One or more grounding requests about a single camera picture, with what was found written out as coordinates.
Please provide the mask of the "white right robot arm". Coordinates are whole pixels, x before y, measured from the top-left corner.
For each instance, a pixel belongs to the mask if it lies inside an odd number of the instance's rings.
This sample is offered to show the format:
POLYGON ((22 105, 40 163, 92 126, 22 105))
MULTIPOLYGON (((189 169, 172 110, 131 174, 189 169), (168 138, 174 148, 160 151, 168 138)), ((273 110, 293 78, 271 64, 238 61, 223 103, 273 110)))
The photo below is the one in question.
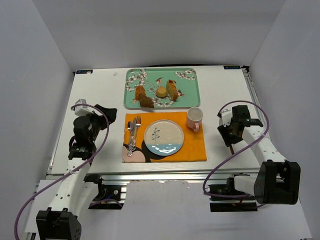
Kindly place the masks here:
POLYGON ((299 198, 301 168, 288 161, 264 133, 265 127, 252 118, 246 105, 237 105, 218 114, 217 128, 227 147, 245 141, 260 165, 256 175, 236 173, 220 193, 228 196, 247 194, 259 204, 294 205, 299 198))

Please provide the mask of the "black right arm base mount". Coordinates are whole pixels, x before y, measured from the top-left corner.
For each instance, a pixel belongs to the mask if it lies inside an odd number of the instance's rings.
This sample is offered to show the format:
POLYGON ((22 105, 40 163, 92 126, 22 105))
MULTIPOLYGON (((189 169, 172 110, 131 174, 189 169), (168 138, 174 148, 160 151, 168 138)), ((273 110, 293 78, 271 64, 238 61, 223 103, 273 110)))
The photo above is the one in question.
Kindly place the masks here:
MULTIPOLYGON (((243 195, 243 193, 239 191, 230 193, 226 184, 210 184, 205 189, 209 193, 216 195, 243 195)), ((253 196, 249 196, 246 198, 223 198, 210 196, 209 206, 212 213, 258 211, 258 205, 253 196)))

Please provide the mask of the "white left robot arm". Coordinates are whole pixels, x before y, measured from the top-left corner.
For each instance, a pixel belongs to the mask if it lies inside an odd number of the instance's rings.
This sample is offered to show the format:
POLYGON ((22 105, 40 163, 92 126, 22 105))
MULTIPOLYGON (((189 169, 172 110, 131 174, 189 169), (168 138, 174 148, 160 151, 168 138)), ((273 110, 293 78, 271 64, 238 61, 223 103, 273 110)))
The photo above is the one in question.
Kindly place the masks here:
POLYGON ((60 186, 46 210, 36 216, 41 240, 78 240, 82 234, 79 215, 99 194, 98 183, 86 181, 86 175, 95 155, 100 151, 96 139, 100 131, 109 130, 117 118, 116 108, 105 108, 76 103, 72 110, 77 116, 73 121, 73 136, 69 141, 67 169, 60 186))

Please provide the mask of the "metal cake server wooden handle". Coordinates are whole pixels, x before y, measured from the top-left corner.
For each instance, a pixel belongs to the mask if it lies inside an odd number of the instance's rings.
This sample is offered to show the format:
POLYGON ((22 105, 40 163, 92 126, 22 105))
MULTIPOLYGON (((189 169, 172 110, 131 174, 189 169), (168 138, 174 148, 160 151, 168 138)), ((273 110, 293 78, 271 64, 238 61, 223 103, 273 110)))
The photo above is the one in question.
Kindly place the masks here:
POLYGON ((235 154, 235 151, 234 151, 232 145, 229 147, 229 149, 230 149, 231 154, 234 155, 234 154, 235 154))

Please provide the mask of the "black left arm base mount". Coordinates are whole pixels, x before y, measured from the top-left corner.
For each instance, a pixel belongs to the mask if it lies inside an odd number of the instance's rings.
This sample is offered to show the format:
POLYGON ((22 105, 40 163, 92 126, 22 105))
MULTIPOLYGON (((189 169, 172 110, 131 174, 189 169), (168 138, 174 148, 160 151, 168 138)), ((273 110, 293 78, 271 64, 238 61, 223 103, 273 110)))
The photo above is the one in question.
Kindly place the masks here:
POLYGON ((87 175, 84 181, 94 183, 98 189, 97 196, 88 207, 90 210, 120 210, 124 205, 125 185, 112 183, 98 174, 87 175))

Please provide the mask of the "sliced bread loaf piece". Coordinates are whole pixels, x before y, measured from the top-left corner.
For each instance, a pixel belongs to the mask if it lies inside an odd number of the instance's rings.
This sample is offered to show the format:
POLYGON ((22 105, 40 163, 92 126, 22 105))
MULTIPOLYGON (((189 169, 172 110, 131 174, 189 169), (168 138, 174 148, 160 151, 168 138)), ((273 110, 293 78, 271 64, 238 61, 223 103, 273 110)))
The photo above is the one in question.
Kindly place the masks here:
POLYGON ((170 99, 172 101, 176 101, 178 99, 178 90, 177 90, 177 87, 176 87, 176 84, 173 80, 169 79, 166 83, 166 90, 170 96, 170 99))

